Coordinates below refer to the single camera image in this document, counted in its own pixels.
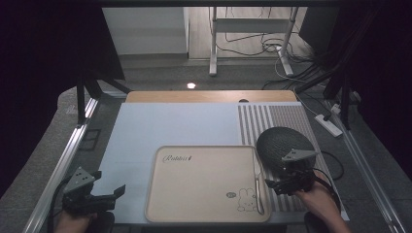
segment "black round object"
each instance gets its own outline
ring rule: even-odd
[[[263,164],[277,175],[284,173],[282,157],[295,150],[314,150],[311,142],[301,133],[287,127],[273,127],[263,131],[257,138],[257,154]],[[316,158],[311,157],[291,163],[295,170],[313,168]]]

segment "white wall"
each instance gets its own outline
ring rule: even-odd
[[[119,55],[187,53],[187,8],[104,8]]]

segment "knife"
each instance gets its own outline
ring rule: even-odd
[[[257,194],[257,211],[259,214],[264,215],[264,208],[263,205],[261,204],[261,197],[260,197],[260,182],[259,182],[259,177],[261,174],[260,171],[260,164],[258,163],[258,154],[255,152],[254,154],[254,171],[255,171],[255,188],[256,188],[256,194]]]

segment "cartoon bunny illustration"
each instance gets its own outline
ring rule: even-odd
[[[258,209],[255,191],[252,188],[242,188],[239,190],[239,207],[240,212],[253,212]]]

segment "wooden floor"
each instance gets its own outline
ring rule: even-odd
[[[211,36],[211,18],[212,18],[213,8],[189,8],[189,58],[190,59],[209,59],[210,58],[210,47],[212,43]],[[300,25],[304,19],[306,13],[306,8],[299,8],[296,24],[294,26],[291,35],[290,43],[291,46],[288,47],[289,52],[295,54],[308,54],[310,52],[309,45],[305,44],[297,32],[299,31]],[[262,18],[289,18],[291,15],[291,8],[218,8],[218,18],[222,17],[262,17]],[[232,41],[243,37],[248,37],[251,35],[257,35],[252,38]],[[217,37],[217,44],[220,48],[218,49],[218,58],[226,57],[236,57],[236,58],[270,58],[277,57],[276,52],[264,52],[259,55],[243,55],[232,51],[235,50],[240,53],[245,54],[256,54],[262,52],[261,41],[271,39],[267,41],[270,44],[282,44],[284,34],[248,34],[248,33],[219,33]]]

